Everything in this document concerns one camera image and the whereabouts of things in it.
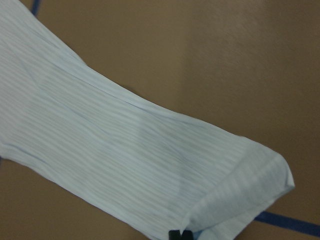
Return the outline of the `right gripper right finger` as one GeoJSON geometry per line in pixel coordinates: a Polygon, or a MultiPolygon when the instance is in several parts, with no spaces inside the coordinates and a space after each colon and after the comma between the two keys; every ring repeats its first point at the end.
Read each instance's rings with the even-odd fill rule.
{"type": "Polygon", "coordinates": [[[194,240],[194,235],[191,230],[184,230],[181,235],[181,240],[194,240]]]}

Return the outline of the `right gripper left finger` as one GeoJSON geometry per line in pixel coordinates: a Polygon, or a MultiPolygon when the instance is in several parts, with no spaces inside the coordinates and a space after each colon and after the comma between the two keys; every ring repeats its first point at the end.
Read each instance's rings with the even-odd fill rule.
{"type": "Polygon", "coordinates": [[[168,232],[168,239],[169,240],[180,240],[181,239],[181,233],[179,230],[170,230],[168,232]]]}

